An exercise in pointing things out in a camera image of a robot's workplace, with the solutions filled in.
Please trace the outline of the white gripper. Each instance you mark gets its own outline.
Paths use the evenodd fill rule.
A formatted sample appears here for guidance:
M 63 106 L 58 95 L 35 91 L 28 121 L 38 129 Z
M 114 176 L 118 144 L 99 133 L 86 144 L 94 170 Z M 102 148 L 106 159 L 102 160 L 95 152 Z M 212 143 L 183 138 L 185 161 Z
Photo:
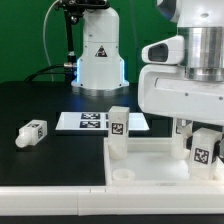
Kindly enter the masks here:
M 192 136 L 192 121 L 223 126 L 219 157 L 224 157 L 223 82 L 193 81 L 178 66 L 149 64 L 140 72 L 138 104 L 145 113 L 179 118 L 184 148 Z

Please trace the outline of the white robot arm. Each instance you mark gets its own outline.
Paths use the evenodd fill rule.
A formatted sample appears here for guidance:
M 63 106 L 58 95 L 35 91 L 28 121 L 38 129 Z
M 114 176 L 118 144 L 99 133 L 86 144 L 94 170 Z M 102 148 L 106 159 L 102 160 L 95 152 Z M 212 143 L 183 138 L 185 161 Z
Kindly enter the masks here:
M 224 126 L 224 0 L 157 0 L 157 8 L 177 24 L 177 34 L 142 49 L 147 65 L 139 75 L 139 107 L 145 113 Z M 90 13 L 85 17 L 89 29 L 100 19 Z M 106 25 L 91 28 L 95 36 L 90 37 L 84 29 L 87 47 L 74 83 L 90 92 L 115 90 L 123 74 L 120 79 L 117 74 L 117 86 L 115 78 L 103 75 L 115 71 L 115 62 L 107 70 L 106 65 L 109 56 L 112 60 L 118 54 L 95 28 Z M 192 150 L 214 150 L 220 141 L 221 133 L 201 128 L 193 134 Z

